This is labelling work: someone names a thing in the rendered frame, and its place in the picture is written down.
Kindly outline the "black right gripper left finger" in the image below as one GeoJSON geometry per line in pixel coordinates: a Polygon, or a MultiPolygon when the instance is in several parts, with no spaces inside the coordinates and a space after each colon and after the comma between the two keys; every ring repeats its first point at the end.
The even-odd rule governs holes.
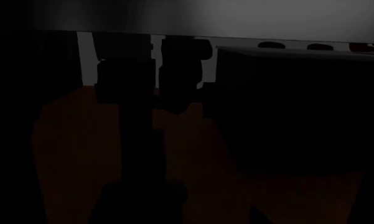
{"type": "Polygon", "coordinates": [[[171,180],[162,186],[107,183],[88,218],[88,224],[185,224],[187,186],[171,180]]]}

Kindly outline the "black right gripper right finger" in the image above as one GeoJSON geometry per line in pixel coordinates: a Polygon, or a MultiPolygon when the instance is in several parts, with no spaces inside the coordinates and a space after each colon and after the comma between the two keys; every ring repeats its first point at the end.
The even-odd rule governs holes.
{"type": "Polygon", "coordinates": [[[276,224],[272,222],[261,210],[255,205],[249,206],[248,224],[276,224]]]}

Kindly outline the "dark cabinet block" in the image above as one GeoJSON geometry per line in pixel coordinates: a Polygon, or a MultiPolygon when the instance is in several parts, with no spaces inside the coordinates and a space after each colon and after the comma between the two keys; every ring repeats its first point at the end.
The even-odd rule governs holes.
{"type": "Polygon", "coordinates": [[[212,90],[243,173],[374,169],[374,55],[218,47],[212,90]]]}

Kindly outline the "black round knob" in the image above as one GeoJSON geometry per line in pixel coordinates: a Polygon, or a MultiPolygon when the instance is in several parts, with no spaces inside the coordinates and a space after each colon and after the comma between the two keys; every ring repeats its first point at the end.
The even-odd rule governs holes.
{"type": "Polygon", "coordinates": [[[309,44],[307,46],[307,50],[329,50],[329,51],[333,51],[334,47],[331,46],[331,45],[327,45],[327,44],[314,43],[314,44],[309,44]]]}
{"type": "Polygon", "coordinates": [[[280,42],[260,42],[258,48],[285,49],[286,46],[280,42]]]}

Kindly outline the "grey counter slab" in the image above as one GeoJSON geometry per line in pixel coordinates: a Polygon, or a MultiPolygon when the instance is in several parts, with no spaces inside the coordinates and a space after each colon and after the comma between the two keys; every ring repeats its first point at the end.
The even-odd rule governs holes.
{"type": "Polygon", "coordinates": [[[374,43],[374,0],[0,0],[0,29],[374,43]]]}

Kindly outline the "red object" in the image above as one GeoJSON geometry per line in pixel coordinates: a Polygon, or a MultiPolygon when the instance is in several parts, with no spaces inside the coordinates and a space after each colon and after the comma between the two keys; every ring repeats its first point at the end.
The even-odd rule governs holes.
{"type": "Polygon", "coordinates": [[[374,54],[374,44],[349,43],[348,47],[351,52],[374,54]]]}

